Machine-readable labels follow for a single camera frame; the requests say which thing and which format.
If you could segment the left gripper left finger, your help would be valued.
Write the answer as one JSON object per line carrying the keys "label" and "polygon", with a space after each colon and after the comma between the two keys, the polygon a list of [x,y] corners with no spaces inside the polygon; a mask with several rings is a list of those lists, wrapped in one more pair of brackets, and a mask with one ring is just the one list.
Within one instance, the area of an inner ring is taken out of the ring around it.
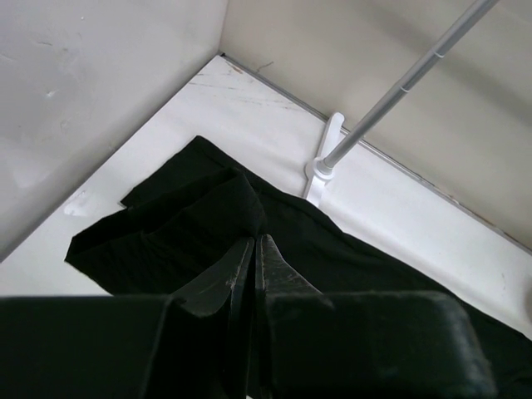
{"label": "left gripper left finger", "polygon": [[253,251],[171,294],[3,298],[2,397],[245,397]]}

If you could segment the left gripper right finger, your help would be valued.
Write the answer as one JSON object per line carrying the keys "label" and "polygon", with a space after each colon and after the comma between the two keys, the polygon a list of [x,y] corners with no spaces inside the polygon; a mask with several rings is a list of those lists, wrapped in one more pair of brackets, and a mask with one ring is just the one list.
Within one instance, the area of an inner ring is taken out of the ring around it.
{"label": "left gripper right finger", "polygon": [[273,238],[256,244],[264,398],[493,398],[465,310],[432,291],[322,293]]}

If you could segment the black trousers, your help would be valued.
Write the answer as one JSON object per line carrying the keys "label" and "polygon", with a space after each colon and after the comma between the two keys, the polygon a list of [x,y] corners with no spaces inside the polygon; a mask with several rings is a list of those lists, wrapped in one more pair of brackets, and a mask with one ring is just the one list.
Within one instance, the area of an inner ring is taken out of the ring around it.
{"label": "black trousers", "polygon": [[66,255],[109,293],[174,292],[238,238],[258,234],[270,234],[288,263],[325,291],[440,289],[203,137],[137,185],[122,204],[122,211],[76,235]]}

